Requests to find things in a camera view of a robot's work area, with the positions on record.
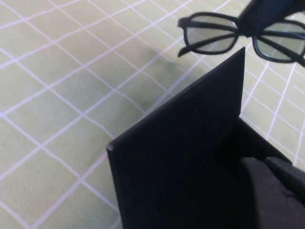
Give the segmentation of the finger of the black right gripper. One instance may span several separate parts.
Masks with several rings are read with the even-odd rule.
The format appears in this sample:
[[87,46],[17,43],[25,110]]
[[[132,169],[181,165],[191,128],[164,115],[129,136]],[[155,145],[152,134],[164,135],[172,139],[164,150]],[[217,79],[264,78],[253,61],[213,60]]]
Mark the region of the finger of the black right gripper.
[[239,15],[237,26],[244,36],[254,36],[275,22],[302,11],[303,0],[252,0]]

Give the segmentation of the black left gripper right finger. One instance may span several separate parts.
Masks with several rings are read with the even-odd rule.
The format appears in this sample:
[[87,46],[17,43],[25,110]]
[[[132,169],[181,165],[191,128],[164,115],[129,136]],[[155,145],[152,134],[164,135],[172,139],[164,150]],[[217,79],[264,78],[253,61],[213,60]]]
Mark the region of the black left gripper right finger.
[[305,172],[277,157],[267,157],[265,163],[277,178],[305,204]]

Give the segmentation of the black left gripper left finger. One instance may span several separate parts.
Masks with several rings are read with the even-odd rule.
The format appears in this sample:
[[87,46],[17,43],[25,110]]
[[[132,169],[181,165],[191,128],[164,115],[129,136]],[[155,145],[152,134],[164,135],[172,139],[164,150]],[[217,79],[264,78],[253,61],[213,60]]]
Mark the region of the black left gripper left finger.
[[244,157],[239,163],[239,227],[303,229],[305,205],[265,161]]

